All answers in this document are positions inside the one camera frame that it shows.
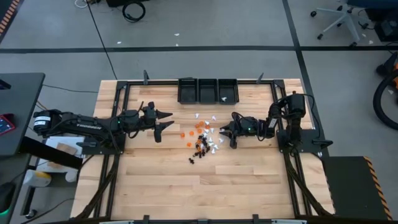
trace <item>black tray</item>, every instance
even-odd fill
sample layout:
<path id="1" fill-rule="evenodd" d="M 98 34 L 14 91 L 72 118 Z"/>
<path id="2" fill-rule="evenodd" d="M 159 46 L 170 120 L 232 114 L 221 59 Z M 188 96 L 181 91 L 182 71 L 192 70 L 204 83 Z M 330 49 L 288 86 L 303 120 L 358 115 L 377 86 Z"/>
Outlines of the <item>black tray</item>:
<path id="1" fill-rule="evenodd" d="M 215 104 L 217 101 L 217 79 L 199 79 L 199 102 Z"/>
<path id="2" fill-rule="evenodd" d="M 223 105 L 234 105 L 239 103 L 238 81 L 236 79 L 218 80 L 219 102 Z"/>
<path id="3" fill-rule="evenodd" d="M 198 79 L 181 78 L 178 80 L 178 102 L 194 104 L 198 101 Z"/>

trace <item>chair wheel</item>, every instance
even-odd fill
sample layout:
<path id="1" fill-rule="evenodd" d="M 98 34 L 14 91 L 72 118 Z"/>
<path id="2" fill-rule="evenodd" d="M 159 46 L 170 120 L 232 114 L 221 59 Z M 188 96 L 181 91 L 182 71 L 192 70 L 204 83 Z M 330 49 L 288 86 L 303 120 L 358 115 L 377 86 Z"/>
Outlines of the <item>chair wheel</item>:
<path id="1" fill-rule="evenodd" d="M 361 25 L 362 29 L 366 29 L 366 28 L 368 28 L 368 26 L 369 26 L 368 23 L 365 23 L 365 24 L 362 24 L 362 25 Z"/>
<path id="2" fill-rule="evenodd" d="M 31 218 L 35 217 L 36 214 L 37 214 L 37 211 L 36 211 L 36 210 L 30 209 L 30 210 L 29 210 L 29 213 L 28 213 L 27 215 L 25 215 L 25 218 L 31 219 Z"/>

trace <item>gray floor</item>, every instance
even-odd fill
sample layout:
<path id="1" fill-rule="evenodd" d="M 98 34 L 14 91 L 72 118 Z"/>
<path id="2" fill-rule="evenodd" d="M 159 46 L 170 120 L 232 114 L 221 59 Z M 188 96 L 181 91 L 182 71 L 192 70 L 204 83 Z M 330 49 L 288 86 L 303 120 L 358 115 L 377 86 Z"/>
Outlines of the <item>gray floor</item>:
<path id="1" fill-rule="evenodd" d="M 346 46 L 352 42 L 344 25 L 329 31 L 323 40 L 316 39 L 336 18 L 321 13 L 311 18 L 309 13 L 316 7 L 336 9 L 337 2 L 288 1 L 301 46 Z M 88 8 L 79 9 L 73 2 L 25 0 L 0 48 L 102 47 Z M 151 0 L 145 5 L 147 15 L 136 24 L 126 22 L 121 12 L 108 8 L 105 1 L 92 5 L 105 46 L 293 46 L 281 0 Z M 358 26 L 358 31 L 366 34 L 359 45 L 369 45 L 369 40 L 373 45 L 382 44 L 373 30 L 363 31 Z M 397 133 L 381 124 L 372 108 L 373 93 L 381 81 L 374 69 L 389 53 L 322 51 L 303 52 L 303 56 L 326 137 L 335 142 L 330 154 L 369 156 L 391 213 L 397 218 Z M 262 72 L 264 78 L 301 78 L 294 51 L 123 52 L 109 53 L 109 57 L 120 79 L 141 78 L 144 69 L 151 78 L 257 78 Z M 44 72 L 46 84 L 74 90 L 95 91 L 100 80 L 113 79 L 104 53 L 0 54 L 0 64 L 0 73 Z M 386 97 L 392 101 L 396 96 Z M 96 94 L 43 87 L 39 100 L 48 108 L 91 115 Z M 386 105 L 389 114 L 397 114 L 395 104 Z M 37 137 L 30 130 L 27 135 Z M 43 212 L 73 197 L 74 192 L 73 187 L 41 189 L 33 207 Z M 24 220 L 19 216 L 20 206 L 21 202 L 12 223 Z M 71 206 L 67 202 L 32 223 L 67 219 Z"/>

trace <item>wooden table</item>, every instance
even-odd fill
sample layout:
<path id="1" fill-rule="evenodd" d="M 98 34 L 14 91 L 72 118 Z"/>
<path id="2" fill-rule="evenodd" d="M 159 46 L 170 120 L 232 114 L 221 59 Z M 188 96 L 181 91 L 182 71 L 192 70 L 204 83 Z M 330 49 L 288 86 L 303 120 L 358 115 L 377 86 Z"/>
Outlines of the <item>wooden table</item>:
<path id="1" fill-rule="evenodd" d="M 288 95 L 295 90 L 303 93 L 299 79 L 285 79 Z M 94 116 L 111 115 L 116 81 L 102 81 Z M 195 152 L 187 147 L 195 145 L 198 134 L 195 124 L 210 121 L 218 129 L 231 121 L 231 112 L 264 119 L 272 93 L 269 85 L 239 85 L 240 102 L 236 105 L 181 105 L 177 102 L 177 86 L 133 86 L 128 109 L 138 109 L 141 101 L 154 101 L 155 107 L 173 116 L 161 121 L 174 120 L 162 133 L 162 142 L 155 143 L 153 132 L 140 132 L 126 140 L 121 156 L 113 203 L 112 220 L 138 219 L 250 219 L 293 218 L 289 185 L 283 155 L 276 138 L 260 142 L 256 137 L 239 137 L 238 148 L 229 148 L 229 139 L 219 143 L 218 133 L 210 136 L 219 145 L 216 154 L 195 159 Z M 124 93 L 121 93 L 120 107 Z M 309 112 L 302 127 L 312 127 Z M 301 154 L 308 188 L 318 201 L 334 213 L 321 160 L 312 154 Z M 71 217 L 79 214 L 98 188 L 103 156 L 95 156 L 81 170 Z M 303 200 L 296 186 L 300 212 L 304 214 Z M 104 215 L 108 193 L 103 198 Z"/>

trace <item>wooden tabletop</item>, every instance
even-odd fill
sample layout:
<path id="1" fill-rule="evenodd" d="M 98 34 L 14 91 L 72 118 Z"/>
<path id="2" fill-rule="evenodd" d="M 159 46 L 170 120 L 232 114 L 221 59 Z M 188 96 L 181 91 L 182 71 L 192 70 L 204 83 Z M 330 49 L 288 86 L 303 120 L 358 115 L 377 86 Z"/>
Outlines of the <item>wooden tabletop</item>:
<path id="1" fill-rule="evenodd" d="M 288 95 L 303 93 L 299 79 L 285 79 Z M 116 81 L 102 81 L 94 116 L 111 116 Z M 260 218 L 293 218 L 289 185 L 283 155 L 276 138 L 263 142 L 256 137 L 239 137 L 238 148 L 229 148 L 229 139 L 210 134 L 219 146 L 216 154 L 188 158 L 195 152 L 198 137 L 195 125 L 207 120 L 219 127 L 231 121 L 231 112 L 243 116 L 265 119 L 272 93 L 269 85 L 239 85 L 236 105 L 181 105 L 177 102 L 177 86 L 133 86 L 129 94 L 128 109 L 138 109 L 141 101 L 150 101 L 163 112 L 173 116 L 160 121 L 175 121 L 162 133 L 162 142 L 154 141 L 153 131 L 140 132 L 126 140 L 121 156 L 114 195 L 112 220 L 138 219 L 246 219 L 252 214 Z M 119 108 L 123 102 L 121 94 Z M 302 121 L 303 129 L 312 128 L 309 112 Z M 334 213 L 321 160 L 312 154 L 300 154 L 308 188 L 318 201 Z M 80 172 L 71 217 L 78 215 L 98 188 L 103 156 L 95 156 Z M 304 213 L 299 190 L 300 212 Z M 103 199 L 104 215 L 108 193 Z"/>

